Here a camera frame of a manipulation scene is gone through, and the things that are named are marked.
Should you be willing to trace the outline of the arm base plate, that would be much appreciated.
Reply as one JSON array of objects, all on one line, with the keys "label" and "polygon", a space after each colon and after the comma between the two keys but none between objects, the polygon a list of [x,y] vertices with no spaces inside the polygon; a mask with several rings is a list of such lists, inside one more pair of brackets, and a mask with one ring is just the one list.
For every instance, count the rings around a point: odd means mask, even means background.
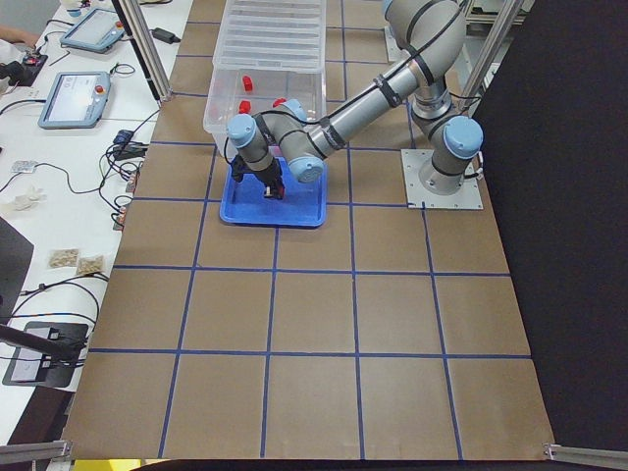
[{"label": "arm base plate", "polygon": [[406,192],[406,205],[411,209],[471,210],[484,209],[476,177],[466,179],[473,170],[468,161],[458,176],[446,176],[433,166],[432,149],[402,149],[401,168]]}]

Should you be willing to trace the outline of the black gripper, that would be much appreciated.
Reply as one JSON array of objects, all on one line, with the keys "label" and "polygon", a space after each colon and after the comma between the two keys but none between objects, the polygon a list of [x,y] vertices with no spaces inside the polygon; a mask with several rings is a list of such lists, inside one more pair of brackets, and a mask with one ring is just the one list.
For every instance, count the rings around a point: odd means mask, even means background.
[{"label": "black gripper", "polygon": [[282,179],[281,164],[278,159],[273,159],[266,169],[258,171],[257,178],[266,186],[264,190],[265,198],[284,198],[285,187]]}]

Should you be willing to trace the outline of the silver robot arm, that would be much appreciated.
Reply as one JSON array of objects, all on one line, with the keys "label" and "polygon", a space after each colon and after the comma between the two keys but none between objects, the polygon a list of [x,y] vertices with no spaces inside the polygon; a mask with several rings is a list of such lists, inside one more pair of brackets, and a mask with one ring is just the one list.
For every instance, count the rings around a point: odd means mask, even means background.
[{"label": "silver robot arm", "polygon": [[412,97],[412,119],[434,148],[419,172],[422,186],[439,195],[460,190],[483,142],[480,125],[453,111],[445,83],[465,36],[462,8],[455,1],[386,1],[383,12],[402,60],[317,121],[307,121],[295,99],[232,117],[227,135],[236,150],[230,163],[234,181],[250,174],[262,183],[265,197],[281,199],[283,172],[271,146],[279,147],[298,182],[312,183],[321,177],[326,158]]}]

